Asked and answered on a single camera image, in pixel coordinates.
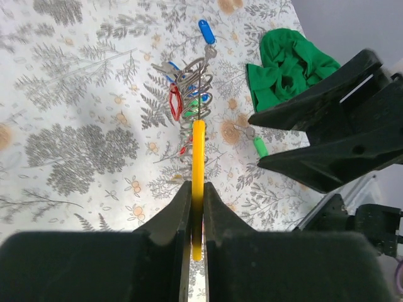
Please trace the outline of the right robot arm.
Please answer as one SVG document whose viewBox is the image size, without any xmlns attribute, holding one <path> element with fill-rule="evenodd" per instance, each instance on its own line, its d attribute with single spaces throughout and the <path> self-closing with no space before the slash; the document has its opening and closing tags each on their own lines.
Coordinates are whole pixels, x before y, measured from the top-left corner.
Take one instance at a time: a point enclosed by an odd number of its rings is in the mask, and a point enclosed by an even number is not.
<svg viewBox="0 0 403 302">
<path fill-rule="evenodd" d="M 309 146 L 264 156 L 258 166 L 330 194 L 299 230 L 363 234 L 378 253 L 397 255 L 402 211 L 363 204 L 354 214 L 337 189 L 402 163 L 402 74 L 389 74 L 364 49 L 329 77 L 290 100 L 253 114 L 250 124 L 302 131 Z"/>
</svg>

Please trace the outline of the green tag key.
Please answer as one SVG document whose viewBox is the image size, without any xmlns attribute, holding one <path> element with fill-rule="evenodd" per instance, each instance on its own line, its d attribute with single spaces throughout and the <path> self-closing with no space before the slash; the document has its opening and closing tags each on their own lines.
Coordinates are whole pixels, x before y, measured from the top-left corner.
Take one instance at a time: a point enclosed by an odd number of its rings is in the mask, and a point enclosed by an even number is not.
<svg viewBox="0 0 403 302">
<path fill-rule="evenodd" d="M 256 134 L 256 130 L 253 127 L 241 127 L 239 125 L 235 125 L 234 128 L 245 134 L 246 138 L 252 141 L 260 158 L 269 156 L 265 143 L 263 142 L 262 138 Z"/>
</svg>

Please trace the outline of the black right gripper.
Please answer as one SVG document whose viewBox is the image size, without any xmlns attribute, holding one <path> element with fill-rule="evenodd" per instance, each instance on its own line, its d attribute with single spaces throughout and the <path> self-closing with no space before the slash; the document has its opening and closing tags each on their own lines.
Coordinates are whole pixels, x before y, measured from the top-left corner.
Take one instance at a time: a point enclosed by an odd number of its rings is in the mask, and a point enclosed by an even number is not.
<svg viewBox="0 0 403 302">
<path fill-rule="evenodd" d="M 318 84 L 254 113 L 248 122 L 307 130 L 312 147 L 263 157 L 258 166 L 328 193 L 402 157 L 402 73 L 390 75 L 366 48 Z"/>
</svg>

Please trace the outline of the spiral keyring with yellow handle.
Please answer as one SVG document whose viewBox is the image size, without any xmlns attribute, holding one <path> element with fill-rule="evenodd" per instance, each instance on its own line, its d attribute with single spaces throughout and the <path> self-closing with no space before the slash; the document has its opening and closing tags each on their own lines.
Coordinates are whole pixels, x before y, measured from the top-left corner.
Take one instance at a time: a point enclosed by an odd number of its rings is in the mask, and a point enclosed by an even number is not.
<svg viewBox="0 0 403 302">
<path fill-rule="evenodd" d="M 179 69 L 175 78 L 169 78 L 169 107 L 173 119 L 179 122 L 179 159 L 191 171 L 191 247 L 196 261 L 202 259 L 205 163 L 208 160 L 205 118 L 211 113 L 213 101 L 210 92 L 213 75 L 208 73 L 210 60 L 206 60 L 204 54 Z"/>
</svg>

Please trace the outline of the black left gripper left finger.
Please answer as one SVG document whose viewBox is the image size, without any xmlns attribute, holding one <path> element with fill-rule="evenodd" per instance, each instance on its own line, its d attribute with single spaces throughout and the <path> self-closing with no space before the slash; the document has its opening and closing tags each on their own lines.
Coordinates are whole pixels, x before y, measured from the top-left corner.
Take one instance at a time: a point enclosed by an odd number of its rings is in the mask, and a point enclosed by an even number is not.
<svg viewBox="0 0 403 302">
<path fill-rule="evenodd" d="M 1 245 L 2 301 L 186 301 L 191 183 L 132 232 L 21 232 Z"/>
</svg>

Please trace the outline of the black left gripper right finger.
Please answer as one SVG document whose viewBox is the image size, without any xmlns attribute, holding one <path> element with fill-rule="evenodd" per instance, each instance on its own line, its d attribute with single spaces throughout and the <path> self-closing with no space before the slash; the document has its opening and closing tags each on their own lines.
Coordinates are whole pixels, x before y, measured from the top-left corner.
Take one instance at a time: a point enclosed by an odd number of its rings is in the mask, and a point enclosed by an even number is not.
<svg viewBox="0 0 403 302">
<path fill-rule="evenodd" d="M 204 188 L 208 301 L 389 301 L 363 235 L 259 232 Z"/>
</svg>

